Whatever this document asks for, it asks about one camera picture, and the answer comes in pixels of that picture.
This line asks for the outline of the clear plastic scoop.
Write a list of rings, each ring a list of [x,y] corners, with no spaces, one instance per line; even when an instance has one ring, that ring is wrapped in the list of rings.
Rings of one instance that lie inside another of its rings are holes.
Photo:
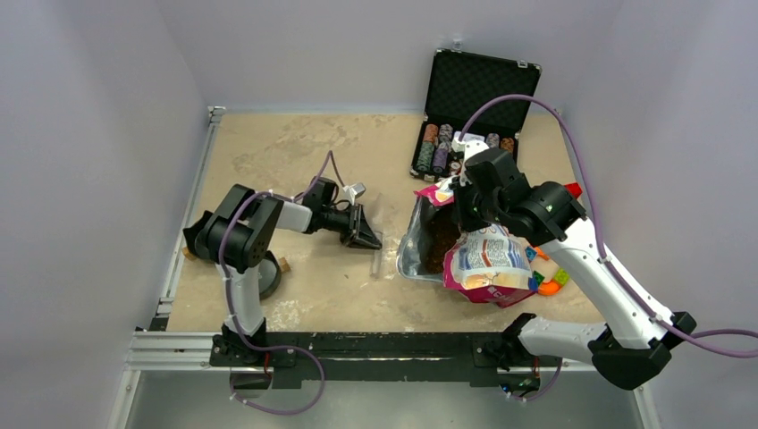
[[[371,205],[371,226],[380,243],[380,248],[373,253],[370,268],[370,276],[375,280],[378,280],[381,277],[381,266],[383,261],[383,212],[384,196],[383,193],[378,193],[374,203]]]

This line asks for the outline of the pet food bag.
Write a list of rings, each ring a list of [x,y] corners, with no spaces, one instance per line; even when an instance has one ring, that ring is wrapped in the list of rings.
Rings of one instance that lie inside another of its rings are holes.
[[[396,266],[409,280],[440,283],[472,303],[510,307],[536,294],[526,247],[500,225],[462,231],[449,179],[416,190]]]

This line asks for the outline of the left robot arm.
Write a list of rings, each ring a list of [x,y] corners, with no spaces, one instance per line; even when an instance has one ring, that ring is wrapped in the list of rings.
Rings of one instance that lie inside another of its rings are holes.
[[[277,230],[336,232],[347,248],[379,250],[363,206],[335,201],[335,181],[317,178],[303,197],[286,201],[236,184],[215,211],[205,211],[182,233],[190,255],[215,265],[222,277],[228,316],[213,338],[211,366],[292,367],[295,350],[271,346],[261,292],[274,290],[282,268],[269,245]]]

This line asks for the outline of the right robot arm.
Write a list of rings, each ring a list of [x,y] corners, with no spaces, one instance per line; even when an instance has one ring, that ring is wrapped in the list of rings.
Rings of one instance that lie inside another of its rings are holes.
[[[632,391],[658,375],[680,344],[665,327],[686,333],[696,327],[687,312],[669,310],[637,281],[621,278],[611,267],[611,252],[593,241],[594,224],[571,190],[555,181],[531,185],[506,150],[467,152],[453,189],[464,230],[500,225],[537,246],[604,318],[601,324],[577,324],[524,313],[502,332],[495,350],[504,368],[534,357],[567,358]]]

